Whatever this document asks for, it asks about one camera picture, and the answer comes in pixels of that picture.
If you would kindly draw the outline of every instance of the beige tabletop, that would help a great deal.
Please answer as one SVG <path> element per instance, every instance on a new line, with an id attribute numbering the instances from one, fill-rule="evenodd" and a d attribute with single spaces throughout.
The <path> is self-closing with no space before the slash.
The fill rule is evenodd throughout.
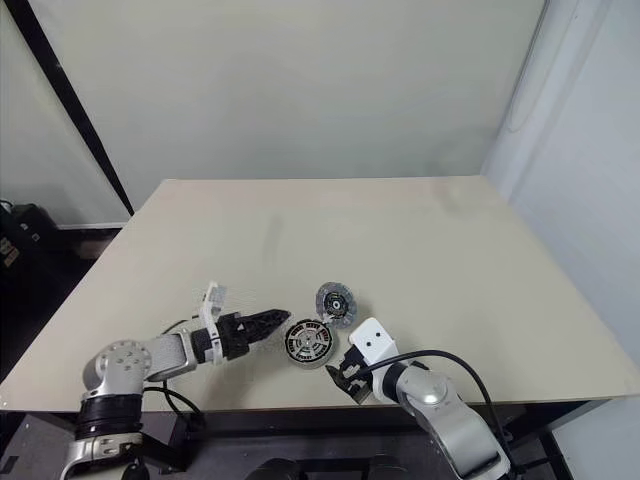
<path id="1" fill-rule="evenodd" d="M 498 402 L 640 394 L 638 369 L 483 177 L 167 180 L 2 383 L 0 405 L 76 411 L 88 359 L 190 317 L 211 279 L 228 287 L 228 312 L 282 308 L 296 320 L 315 316 L 320 285 L 343 282 L 358 321 L 377 317 L 401 352 L 463 357 Z M 283 331 L 170 386 L 206 410 L 353 405 L 324 369 L 288 362 Z M 426 363 L 481 400 L 458 366 Z M 144 408 L 167 409 L 155 393 Z"/>

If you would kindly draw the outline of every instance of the wall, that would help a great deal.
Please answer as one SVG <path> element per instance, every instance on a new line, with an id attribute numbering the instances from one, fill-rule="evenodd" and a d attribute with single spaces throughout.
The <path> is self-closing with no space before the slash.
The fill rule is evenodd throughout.
<path id="1" fill-rule="evenodd" d="M 164 178 L 478 173 L 543 0 L 31 0 L 134 207 Z"/>
<path id="2" fill-rule="evenodd" d="M 62 225 L 125 222 L 111 190 L 0 2 L 0 196 Z"/>
<path id="3" fill-rule="evenodd" d="M 638 25 L 635 0 L 580 2 L 530 121 L 505 122 L 485 172 L 640 365 Z M 636 478 L 640 399 L 555 435 L 576 479 Z"/>

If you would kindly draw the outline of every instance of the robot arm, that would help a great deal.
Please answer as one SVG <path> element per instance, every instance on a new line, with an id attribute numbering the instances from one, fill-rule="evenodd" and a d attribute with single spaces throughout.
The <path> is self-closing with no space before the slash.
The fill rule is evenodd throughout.
<path id="1" fill-rule="evenodd" d="M 91 479 L 147 478 L 136 460 L 144 382 L 161 382 L 201 363 L 219 365 L 245 355 L 251 343 L 267 338 L 290 316 L 284 310 L 220 316 L 223 302 L 224 288 L 212 282 L 200 308 L 205 328 L 183 328 L 143 342 L 118 341 L 87 363 L 87 391 L 61 480 L 81 474 Z"/>
<path id="2" fill-rule="evenodd" d="M 358 327 L 349 341 L 353 346 L 339 368 L 327 367 L 340 389 L 358 403 L 373 392 L 382 403 L 402 406 L 438 443 L 458 479 L 496 480 L 509 472 L 503 448 L 482 417 L 460 399 L 451 380 L 418 362 L 400 361 L 367 372 L 367 366 L 398 355 L 394 340 L 375 318 Z"/>

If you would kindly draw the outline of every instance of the metal disc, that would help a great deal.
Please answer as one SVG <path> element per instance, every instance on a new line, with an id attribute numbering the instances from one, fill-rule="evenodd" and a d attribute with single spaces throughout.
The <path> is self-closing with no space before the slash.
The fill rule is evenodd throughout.
<path id="1" fill-rule="evenodd" d="M 331 327 L 320 320 L 299 321 L 287 330 L 284 344 L 289 359 L 309 370 L 327 363 L 335 350 Z"/>
<path id="2" fill-rule="evenodd" d="M 327 282 L 316 294 L 316 312 L 320 318 L 336 328 L 345 328 L 356 319 L 358 308 L 346 285 Z"/>

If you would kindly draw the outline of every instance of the black cable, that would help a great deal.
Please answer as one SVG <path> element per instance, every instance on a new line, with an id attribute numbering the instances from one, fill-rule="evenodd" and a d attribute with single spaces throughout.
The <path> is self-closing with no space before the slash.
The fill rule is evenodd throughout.
<path id="1" fill-rule="evenodd" d="M 458 365 L 460 365 L 469 373 L 469 375 L 471 375 L 473 380 L 478 385 L 478 388 L 480 389 L 480 393 L 482 393 L 482 397 L 484 398 L 484 401 L 487 404 L 487 408 L 489 408 L 489 415 L 491 416 L 491 421 L 495 426 L 496 433 L 498 435 L 498 442 L 500 442 L 500 445 L 504 449 L 504 453 L 509 459 L 509 462 L 511 462 L 511 465 L 515 468 L 516 463 L 514 462 L 513 456 L 511 455 L 511 449 L 509 448 L 507 439 L 505 438 L 504 432 L 502 431 L 502 427 L 500 426 L 500 421 L 498 420 L 498 415 L 496 413 L 493 402 L 491 401 L 491 396 L 489 395 L 489 391 L 487 390 L 487 387 L 485 387 L 484 383 L 482 382 L 480 375 L 478 375 L 476 371 L 473 368 L 471 368 L 471 365 L 469 365 L 467 362 L 465 362 L 463 359 L 461 359 L 457 355 L 454 355 L 453 353 L 445 352 L 444 350 L 418 350 L 415 352 L 403 353 L 400 355 L 396 355 L 395 357 L 386 358 L 378 363 L 369 365 L 368 367 L 361 368 L 360 370 L 355 372 L 353 375 L 351 375 L 349 378 L 347 378 L 347 380 L 354 380 L 356 378 L 363 377 L 364 375 L 370 372 L 373 372 L 374 370 L 377 370 L 382 367 L 386 367 L 387 365 L 391 365 L 392 363 L 400 362 L 402 360 L 409 360 L 410 358 L 416 358 L 416 357 L 447 358 L 457 363 Z"/>
<path id="2" fill-rule="evenodd" d="M 204 418 L 204 414 L 202 413 L 202 410 L 200 410 L 198 408 L 198 406 L 193 403 L 191 400 L 189 400 L 187 397 L 185 397 L 184 395 L 179 394 L 178 392 L 171 390 L 170 388 L 166 388 L 166 387 L 145 387 L 142 392 L 161 392 L 164 393 L 165 396 L 171 396 L 171 397 L 175 397 L 178 400 L 180 400 L 182 403 L 184 403 L 187 407 L 189 407 L 194 415 L 196 416 L 196 418 L 198 418 L 200 420 L 201 425 L 205 424 L 205 418 Z M 180 412 L 178 410 L 179 415 L 182 418 L 185 418 L 185 421 L 187 423 L 189 423 L 188 419 L 186 419 L 186 417 L 184 417 L 184 414 L 182 412 Z"/>
<path id="3" fill-rule="evenodd" d="M 178 325 L 182 325 L 183 323 L 188 322 L 188 320 L 178 320 L 176 323 L 174 323 L 173 325 L 170 325 L 169 327 L 165 328 L 162 331 L 162 335 L 166 335 L 167 333 L 169 333 L 171 330 L 173 330 L 174 328 L 176 328 Z M 191 422 L 191 420 L 189 420 L 189 417 L 187 417 L 184 413 L 182 413 L 180 411 L 180 409 L 178 408 L 178 406 L 173 403 L 173 400 L 171 399 L 171 394 L 169 392 L 173 392 L 173 390 L 169 389 L 169 384 L 167 382 L 167 380 L 163 380 L 162 381 L 162 393 L 164 394 L 164 399 L 167 401 L 167 405 L 169 405 L 169 407 L 171 408 L 171 410 L 173 411 L 173 413 L 176 414 L 176 416 L 182 420 L 184 423 L 186 423 L 187 425 L 189 425 L 190 427 L 194 427 L 195 425 L 193 424 L 193 422 Z M 183 397 L 185 400 L 182 400 L 186 405 L 193 405 L 195 407 L 195 404 L 193 404 L 193 402 L 191 402 L 190 400 L 188 400 L 186 397 Z M 193 407 L 191 407 L 192 410 L 195 411 L 197 410 L 198 412 L 200 410 L 198 410 L 198 407 L 195 407 L 195 409 Z M 202 422 L 202 425 L 204 425 L 205 420 L 204 420 L 204 416 L 202 415 L 202 413 L 200 413 L 200 420 Z"/>

